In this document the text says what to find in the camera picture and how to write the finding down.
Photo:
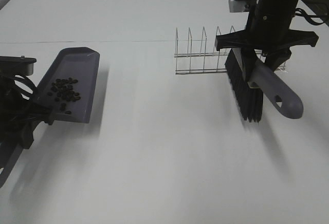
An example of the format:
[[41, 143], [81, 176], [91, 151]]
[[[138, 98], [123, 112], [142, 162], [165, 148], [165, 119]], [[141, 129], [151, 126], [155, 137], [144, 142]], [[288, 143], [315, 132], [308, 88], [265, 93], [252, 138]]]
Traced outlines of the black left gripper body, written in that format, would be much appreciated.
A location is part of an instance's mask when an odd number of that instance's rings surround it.
[[34, 102], [38, 93], [27, 76], [1, 76], [1, 138], [29, 149], [39, 123], [53, 124], [54, 108]]

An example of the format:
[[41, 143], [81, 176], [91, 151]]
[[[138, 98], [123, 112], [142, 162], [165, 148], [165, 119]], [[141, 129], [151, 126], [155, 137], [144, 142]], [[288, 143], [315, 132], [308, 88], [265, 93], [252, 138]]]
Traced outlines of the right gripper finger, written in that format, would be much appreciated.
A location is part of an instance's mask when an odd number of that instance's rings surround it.
[[253, 72], [257, 54], [254, 49], [241, 49], [242, 76], [244, 80], [249, 80]]
[[266, 56], [266, 66], [270, 69], [277, 69], [291, 57], [290, 49], [282, 49], [271, 52]]

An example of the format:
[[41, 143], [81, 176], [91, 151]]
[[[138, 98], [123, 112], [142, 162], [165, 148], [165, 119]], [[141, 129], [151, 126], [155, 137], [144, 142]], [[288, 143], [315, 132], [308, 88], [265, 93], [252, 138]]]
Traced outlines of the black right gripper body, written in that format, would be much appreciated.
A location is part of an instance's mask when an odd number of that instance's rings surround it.
[[216, 50], [247, 48], [263, 52], [299, 45], [315, 47], [319, 39], [317, 34], [313, 31], [290, 29], [292, 19], [292, 16], [272, 16], [251, 11], [244, 30], [217, 35], [214, 45]]

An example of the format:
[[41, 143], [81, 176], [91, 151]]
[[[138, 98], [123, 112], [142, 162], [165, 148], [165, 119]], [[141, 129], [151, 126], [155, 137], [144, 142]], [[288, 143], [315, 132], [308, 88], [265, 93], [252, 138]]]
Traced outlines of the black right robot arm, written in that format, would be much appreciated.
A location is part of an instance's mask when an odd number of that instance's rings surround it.
[[217, 50], [229, 48], [225, 62], [231, 80], [250, 81], [256, 66], [256, 50], [265, 57], [265, 65], [276, 70], [291, 57], [291, 47], [310, 45], [315, 47], [318, 36], [312, 31], [290, 28], [295, 16], [303, 16], [310, 23], [311, 17], [297, 8], [298, 0], [229, 0], [231, 13], [247, 12], [243, 30], [218, 35]]

